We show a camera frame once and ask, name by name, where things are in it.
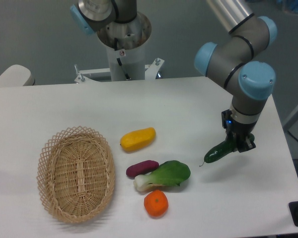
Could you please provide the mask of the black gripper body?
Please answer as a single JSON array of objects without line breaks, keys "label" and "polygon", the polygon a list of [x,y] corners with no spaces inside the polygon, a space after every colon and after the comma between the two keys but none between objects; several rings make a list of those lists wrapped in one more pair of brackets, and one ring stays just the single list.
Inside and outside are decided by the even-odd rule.
[{"label": "black gripper body", "polygon": [[234,119],[227,119],[227,139],[235,139],[236,144],[254,145],[255,137],[251,133],[257,122],[240,123]]}]

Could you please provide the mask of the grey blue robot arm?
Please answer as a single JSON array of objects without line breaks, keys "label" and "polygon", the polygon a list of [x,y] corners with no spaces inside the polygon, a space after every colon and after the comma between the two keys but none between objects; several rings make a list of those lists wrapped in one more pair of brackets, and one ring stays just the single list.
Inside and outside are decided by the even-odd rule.
[{"label": "grey blue robot arm", "polygon": [[[254,57],[270,46],[276,36],[273,20],[257,17],[243,0],[210,0],[217,18],[230,35],[224,45],[205,43],[194,59],[195,68],[232,94],[232,103],[222,112],[226,139],[232,151],[255,148],[251,132],[268,97],[276,74]],[[151,35],[151,24],[137,9],[134,0],[79,0],[71,15],[85,34],[96,34],[107,49],[113,81],[144,80],[144,47]]]}]

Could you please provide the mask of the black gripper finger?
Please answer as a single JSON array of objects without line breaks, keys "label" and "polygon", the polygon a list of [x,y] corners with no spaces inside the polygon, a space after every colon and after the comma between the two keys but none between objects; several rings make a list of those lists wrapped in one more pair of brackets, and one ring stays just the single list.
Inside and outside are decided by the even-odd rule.
[{"label": "black gripper finger", "polygon": [[255,140],[254,137],[248,137],[248,138],[245,138],[243,141],[238,142],[237,144],[238,151],[242,153],[256,148],[254,140]]},{"label": "black gripper finger", "polygon": [[226,143],[230,152],[237,151],[237,142],[233,133],[229,133],[226,135]]}]

